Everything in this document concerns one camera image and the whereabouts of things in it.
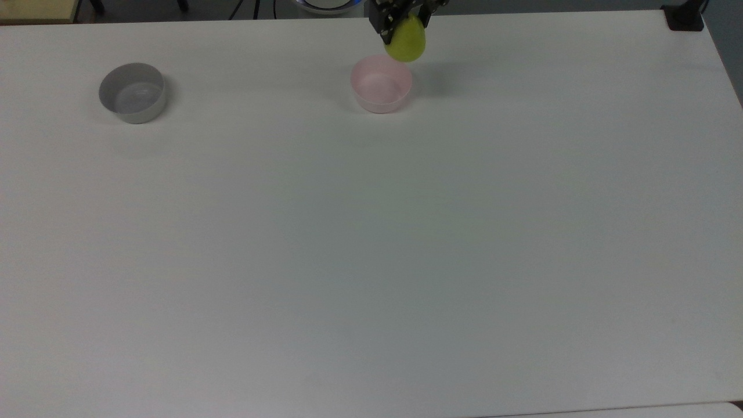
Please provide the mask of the dark robot gripper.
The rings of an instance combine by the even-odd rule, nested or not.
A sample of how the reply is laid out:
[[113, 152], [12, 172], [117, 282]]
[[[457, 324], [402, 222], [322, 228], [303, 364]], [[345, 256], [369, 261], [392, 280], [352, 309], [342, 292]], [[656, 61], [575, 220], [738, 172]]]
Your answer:
[[416, 17], [424, 28], [429, 26], [430, 18], [448, 1], [367, 1], [369, 3], [369, 22], [385, 45], [392, 42], [395, 27], [400, 24], [403, 9], [417, 8]]

